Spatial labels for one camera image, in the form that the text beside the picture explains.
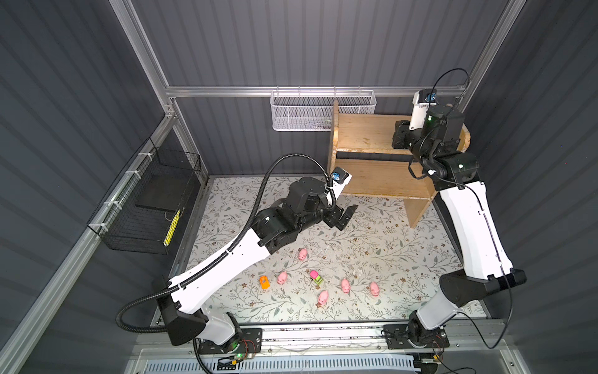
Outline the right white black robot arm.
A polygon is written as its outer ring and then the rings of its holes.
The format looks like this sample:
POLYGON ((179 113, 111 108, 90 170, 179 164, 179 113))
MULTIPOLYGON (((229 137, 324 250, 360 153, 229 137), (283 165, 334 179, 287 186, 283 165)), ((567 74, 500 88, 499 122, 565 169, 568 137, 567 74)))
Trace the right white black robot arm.
POLYGON ((398 122, 393 147, 411 152, 444 201, 462 251, 463 268, 444 274, 440 289, 411 313, 406 338, 416 348, 438 347, 442 327, 469 302, 527 281, 507 256, 487 203, 475 155, 459 150, 464 115, 451 106, 418 103, 409 121, 398 122))

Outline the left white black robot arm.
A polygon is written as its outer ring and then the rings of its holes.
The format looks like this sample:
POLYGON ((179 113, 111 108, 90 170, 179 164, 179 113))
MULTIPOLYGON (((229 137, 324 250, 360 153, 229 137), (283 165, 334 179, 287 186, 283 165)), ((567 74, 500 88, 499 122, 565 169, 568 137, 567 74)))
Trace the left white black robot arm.
POLYGON ((230 312, 204 309, 204 302, 248 267, 295 242, 311 226, 323 222, 344 230, 357 208, 334 207, 332 199, 341 195, 351 179, 347 171, 335 168, 331 188, 313 177, 293 182, 285 198, 251 219, 245 235, 238 235, 199 265, 169 280, 176 291, 157 302, 171 344, 200 339, 227 352, 234 350, 241 339, 235 317, 230 312))

